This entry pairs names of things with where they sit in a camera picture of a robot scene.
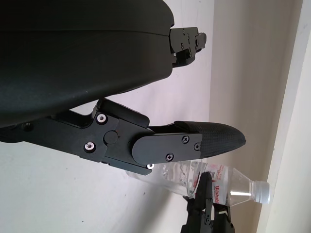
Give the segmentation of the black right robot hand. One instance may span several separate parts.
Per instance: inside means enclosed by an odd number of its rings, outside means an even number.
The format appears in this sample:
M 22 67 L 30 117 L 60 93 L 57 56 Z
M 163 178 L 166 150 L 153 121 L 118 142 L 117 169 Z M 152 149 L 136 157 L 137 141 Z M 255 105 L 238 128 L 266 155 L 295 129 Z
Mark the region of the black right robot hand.
M 234 233 L 230 207 L 216 204 L 212 198 L 212 178 L 209 172 L 201 175 L 195 198 L 187 201 L 187 222 L 182 233 Z

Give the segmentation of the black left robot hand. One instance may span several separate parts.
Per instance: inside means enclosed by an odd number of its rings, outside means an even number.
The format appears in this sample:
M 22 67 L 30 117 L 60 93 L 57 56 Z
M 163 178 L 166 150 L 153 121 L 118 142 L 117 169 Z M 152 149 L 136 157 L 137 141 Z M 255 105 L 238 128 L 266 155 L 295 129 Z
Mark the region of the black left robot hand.
M 197 27 L 175 28 L 162 0 L 3 0 L 0 139 L 140 175 L 238 149 L 246 140 L 234 127 L 150 126 L 108 99 L 191 64 L 206 41 Z

